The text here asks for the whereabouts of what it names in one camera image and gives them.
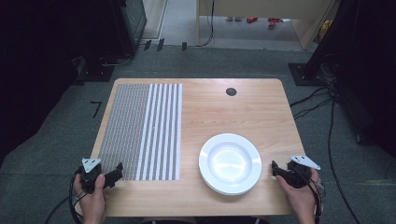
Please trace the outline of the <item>white plate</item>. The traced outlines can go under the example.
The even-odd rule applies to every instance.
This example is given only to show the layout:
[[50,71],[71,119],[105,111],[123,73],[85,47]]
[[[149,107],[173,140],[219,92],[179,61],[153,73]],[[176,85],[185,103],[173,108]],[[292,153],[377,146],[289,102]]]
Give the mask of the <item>white plate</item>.
[[250,191],[259,181],[262,160],[245,137],[221,133],[208,139],[199,154],[203,180],[215,192],[237,196]]

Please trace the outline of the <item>black curtain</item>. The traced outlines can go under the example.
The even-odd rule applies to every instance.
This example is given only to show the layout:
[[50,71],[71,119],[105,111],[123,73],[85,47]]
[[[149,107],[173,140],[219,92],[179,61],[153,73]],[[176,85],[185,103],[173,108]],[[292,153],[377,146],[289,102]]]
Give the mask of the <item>black curtain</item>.
[[333,69],[360,141],[396,158],[396,0],[341,0],[311,59]]
[[0,0],[0,165],[76,81],[73,60],[129,58],[120,0]]

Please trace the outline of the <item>black stand base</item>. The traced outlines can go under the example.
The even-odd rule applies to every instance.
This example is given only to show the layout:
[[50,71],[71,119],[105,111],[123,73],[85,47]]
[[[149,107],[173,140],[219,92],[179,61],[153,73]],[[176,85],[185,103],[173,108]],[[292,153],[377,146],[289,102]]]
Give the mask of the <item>black stand base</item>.
[[114,66],[104,66],[100,62],[92,63],[80,58],[77,70],[76,82],[108,82],[112,77]]
[[289,63],[289,70],[296,86],[326,86],[326,81],[312,72],[305,63]]

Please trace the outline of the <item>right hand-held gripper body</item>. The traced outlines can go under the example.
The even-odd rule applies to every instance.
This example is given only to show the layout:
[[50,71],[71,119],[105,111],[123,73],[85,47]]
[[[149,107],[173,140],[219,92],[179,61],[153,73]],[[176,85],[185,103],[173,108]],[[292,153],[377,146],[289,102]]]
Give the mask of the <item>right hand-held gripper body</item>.
[[306,155],[291,156],[287,163],[288,176],[286,181],[292,187],[299,189],[306,186],[312,176],[311,169],[319,171],[321,167]]

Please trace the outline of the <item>yellow object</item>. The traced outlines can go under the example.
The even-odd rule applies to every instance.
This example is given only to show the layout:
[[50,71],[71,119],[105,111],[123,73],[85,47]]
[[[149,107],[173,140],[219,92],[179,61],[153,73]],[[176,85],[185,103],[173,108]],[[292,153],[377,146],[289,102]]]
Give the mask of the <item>yellow object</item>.
[[326,20],[325,22],[323,22],[323,24],[321,25],[319,31],[318,31],[318,36],[317,36],[317,42],[319,43],[323,37],[326,35],[326,33],[328,32],[328,30],[330,29],[332,25],[332,20]]

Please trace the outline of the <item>person's left hand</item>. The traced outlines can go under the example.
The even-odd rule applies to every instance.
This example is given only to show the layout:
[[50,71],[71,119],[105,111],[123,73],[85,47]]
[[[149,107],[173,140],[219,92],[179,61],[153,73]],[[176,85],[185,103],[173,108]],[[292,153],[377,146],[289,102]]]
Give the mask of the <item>person's left hand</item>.
[[84,191],[80,183],[81,175],[77,174],[74,181],[74,189],[80,198],[79,205],[83,215],[83,224],[104,224],[106,199],[103,186],[105,184],[105,176],[99,175],[94,184],[94,192],[83,197]]

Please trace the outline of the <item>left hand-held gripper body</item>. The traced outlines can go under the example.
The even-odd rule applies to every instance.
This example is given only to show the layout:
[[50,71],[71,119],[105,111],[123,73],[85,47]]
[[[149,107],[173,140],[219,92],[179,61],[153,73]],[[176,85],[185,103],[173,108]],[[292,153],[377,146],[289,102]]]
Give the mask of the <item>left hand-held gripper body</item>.
[[84,193],[94,193],[96,179],[102,173],[101,161],[101,159],[85,158],[81,160],[80,184]]

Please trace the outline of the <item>grey striped woven placemat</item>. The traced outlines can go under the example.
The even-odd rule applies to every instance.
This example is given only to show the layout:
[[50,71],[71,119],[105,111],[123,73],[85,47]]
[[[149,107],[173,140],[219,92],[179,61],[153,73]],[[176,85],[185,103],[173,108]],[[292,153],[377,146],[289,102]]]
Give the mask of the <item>grey striped woven placemat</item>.
[[120,84],[99,151],[108,173],[123,165],[125,180],[180,177],[180,84]]

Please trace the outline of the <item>person's right hand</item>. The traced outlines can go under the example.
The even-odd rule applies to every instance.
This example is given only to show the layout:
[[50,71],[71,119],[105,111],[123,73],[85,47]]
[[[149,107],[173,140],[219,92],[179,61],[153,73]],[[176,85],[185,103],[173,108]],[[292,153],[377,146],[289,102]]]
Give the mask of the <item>person's right hand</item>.
[[296,189],[290,186],[282,176],[276,176],[276,181],[285,191],[290,207],[299,224],[315,224],[316,200],[312,189],[316,190],[315,184],[320,181],[319,174],[315,169],[311,169],[311,178],[310,187],[305,186]]

